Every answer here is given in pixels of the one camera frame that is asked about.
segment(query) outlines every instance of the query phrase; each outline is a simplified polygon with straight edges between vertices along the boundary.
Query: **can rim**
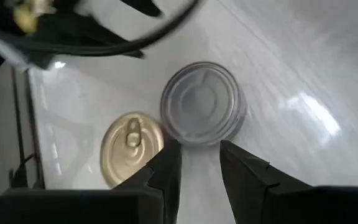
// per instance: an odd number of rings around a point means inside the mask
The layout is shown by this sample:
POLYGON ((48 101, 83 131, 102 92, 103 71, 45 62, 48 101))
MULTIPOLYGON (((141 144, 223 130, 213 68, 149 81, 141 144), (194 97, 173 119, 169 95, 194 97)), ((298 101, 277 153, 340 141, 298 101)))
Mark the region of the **can rim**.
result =
POLYGON ((246 101, 244 93, 238 85, 238 82, 229 70, 224 68, 222 65, 214 62, 200 61, 186 65, 185 67, 177 71, 171 77, 171 79, 169 79, 168 83, 165 85, 160 99, 160 115, 163 127, 165 128, 166 132, 172 137, 176 138, 182 144, 187 146, 209 146, 219 143, 219 141, 222 139, 231 138, 238 132, 246 116, 246 101), (219 125, 220 128, 214 131, 213 134, 210 134, 210 137, 208 137, 208 135, 205 135, 199 141, 191 141, 187 138, 184 138, 183 136, 180 136, 180 134, 177 133, 176 128, 170 120, 170 115, 168 112, 168 99, 177 81, 189 74, 185 73, 185 71, 194 68, 195 66, 204 68, 203 65, 207 65, 205 68, 210 67, 217 70, 220 75, 227 78, 226 82, 230 84, 227 90, 232 92, 233 95, 233 99, 231 99, 232 108, 228 109, 230 113, 227 115, 227 117, 223 118, 222 121, 219 121, 219 123, 221 123, 219 125))

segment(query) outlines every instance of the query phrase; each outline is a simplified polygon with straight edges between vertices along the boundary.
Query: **glossy surface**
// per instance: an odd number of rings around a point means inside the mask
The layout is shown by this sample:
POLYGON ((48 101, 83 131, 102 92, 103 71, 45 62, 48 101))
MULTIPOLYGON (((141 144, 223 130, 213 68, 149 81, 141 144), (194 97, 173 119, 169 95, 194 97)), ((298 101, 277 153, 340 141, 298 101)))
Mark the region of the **glossy surface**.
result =
POLYGON ((211 62, 192 63, 167 83, 161 122, 184 146, 210 146, 236 134, 246 107, 234 77, 211 62))
POLYGON ((116 187, 148 163, 164 147, 160 125, 149 115, 131 112, 115 120, 104 135, 100 166, 110 187, 116 187))
MULTIPOLYGON (((161 23, 97 2, 101 22, 128 39, 161 23)), ((155 2, 167 16, 182 3, 155 2)), ((358 1, 209 0, 145 53, 59 56, 51 71, 31 71, 48 188, 107 188, 98 156, 108 126, 134 110, 158 118, 165 84, 200 60, 226 67, 244 91, 236 144, 308 184, 358 185, 358 1)), ((178 223, 234 223, 218 152, 183 151, 178 223)))

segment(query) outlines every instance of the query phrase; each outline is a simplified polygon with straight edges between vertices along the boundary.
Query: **can lid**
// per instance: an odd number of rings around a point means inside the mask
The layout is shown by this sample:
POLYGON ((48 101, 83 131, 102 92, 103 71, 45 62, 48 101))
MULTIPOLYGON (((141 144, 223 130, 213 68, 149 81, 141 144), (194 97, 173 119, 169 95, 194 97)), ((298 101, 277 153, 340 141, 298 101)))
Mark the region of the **can lid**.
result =
POLYGON ((115 120, 104 135, 101 171, 110 187, 115 187, 140 170, 163 148, 158 123, 141 112, 115 120))
POLYGON ((245 100, 234 77, 211 62, 192 63, 167 83, 162 123, 184 145, 212 145, 227 139, 244 120, 245 100))

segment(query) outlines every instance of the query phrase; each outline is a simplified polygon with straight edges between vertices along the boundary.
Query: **metal can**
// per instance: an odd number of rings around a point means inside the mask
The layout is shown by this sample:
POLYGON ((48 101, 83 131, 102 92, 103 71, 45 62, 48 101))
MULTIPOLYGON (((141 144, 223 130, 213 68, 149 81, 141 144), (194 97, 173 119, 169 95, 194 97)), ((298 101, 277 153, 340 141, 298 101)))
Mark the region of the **metal can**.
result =
POLYGON ((186 146, 211 146, 236 135, 246 116, 246 99, 234 76, 213 62, 182 68, 161 97, 161 120, 186 146))
POLYGON ((101 145, 101 172, 110 187, 140 170, 163 148, 158 122, 141 112, 131 112, 115 120, 101 145))

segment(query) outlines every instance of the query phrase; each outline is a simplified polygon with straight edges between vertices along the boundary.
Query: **wire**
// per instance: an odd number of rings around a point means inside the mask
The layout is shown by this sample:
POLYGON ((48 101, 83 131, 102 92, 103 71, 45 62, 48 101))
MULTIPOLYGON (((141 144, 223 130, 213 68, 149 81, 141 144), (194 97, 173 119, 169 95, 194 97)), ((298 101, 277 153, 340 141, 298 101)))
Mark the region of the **wire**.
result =
POLYGON ((19 92, 17 90, 17 82, 16 82, 16 71, 14 67, 11 68, 11 75, 12 75, 13 101, 14 101, 14 109, 15 109, 15 116, 16 116, 17 141, 19 143, 20 163, 23 163, 25 158, 24 158, 22 121, 21 121, 21 111, 19 105, 19 92))
POLYGON ((39 50, 43 52, 50 52, 55 54, 70 54, 82 56, 111 56, 120 55, 135 50, 143 49, 154 44, 156 41, 164 38, 167 34, 176 29, 201 3, 201 0, 192 0, 180 13, 178 13, 170 22, 166 23, 161 28, 144 35, 131 42, 126 42, 119 45, 107 46, 69 46, 61 44, 50 44, 39 42, 35 40, 18 37, 16 35, 8 34, 0 31, 0 39, 20 49, 39 50))
POLYGON ((30 159, 34 158, 35 157, 35 154, 32 153, 30 154, 29 156, 27 156, 20 164, 20 166, 24 166, 30 159))

